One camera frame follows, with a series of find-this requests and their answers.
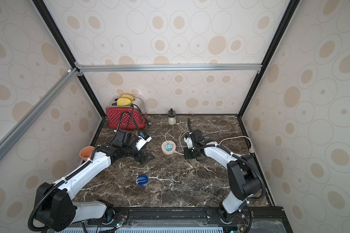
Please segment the teal usb charger adapter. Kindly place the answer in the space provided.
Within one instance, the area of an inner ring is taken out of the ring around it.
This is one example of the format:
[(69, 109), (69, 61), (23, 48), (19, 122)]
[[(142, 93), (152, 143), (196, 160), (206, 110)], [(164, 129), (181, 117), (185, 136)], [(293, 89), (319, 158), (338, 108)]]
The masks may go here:
[(166, 152), (172, 152), (174, 150), (173, 144), (165, 145)]

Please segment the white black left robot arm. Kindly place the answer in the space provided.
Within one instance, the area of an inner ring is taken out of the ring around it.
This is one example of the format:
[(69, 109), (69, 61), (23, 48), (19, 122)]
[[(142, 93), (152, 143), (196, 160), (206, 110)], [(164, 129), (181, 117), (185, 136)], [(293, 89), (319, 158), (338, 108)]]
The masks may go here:
[(141, 131), (137, 133), (137, 138), (131, 140), (130, 131), (117, 128), (107, 143), (94, 147), (87, 161), (70, 174), (54, 183), (40, 185), (27, 222), (29, 230), (42, 232), (52, 229), (60, 232), (72, 223), (89, 219), (99, 219), (104, 225), (111, 224), (116, 213), (110, 203), (74, 203), (73, 199), (89, 181), (119, 159), (132, 157), (140, 164), (153, 159), (151, 153), (144, 151), (151, 136)]

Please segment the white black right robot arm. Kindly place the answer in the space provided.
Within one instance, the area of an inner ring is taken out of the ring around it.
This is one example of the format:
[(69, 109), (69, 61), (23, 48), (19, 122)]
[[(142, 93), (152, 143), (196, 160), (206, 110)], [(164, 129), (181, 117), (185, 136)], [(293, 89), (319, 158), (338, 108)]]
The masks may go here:
[(250, 201), (261, 200), (266, 196), (265, 182), (251, 155), (239, 155), (216, 141), (193, 130), (191, 120), (187, 119), (188, 133), (184, 137), (184, 157), (189, 159), (212, 158), (228, 172), (230, 193), (222, 201), (220, 212), (228, 217), (240, 211)]

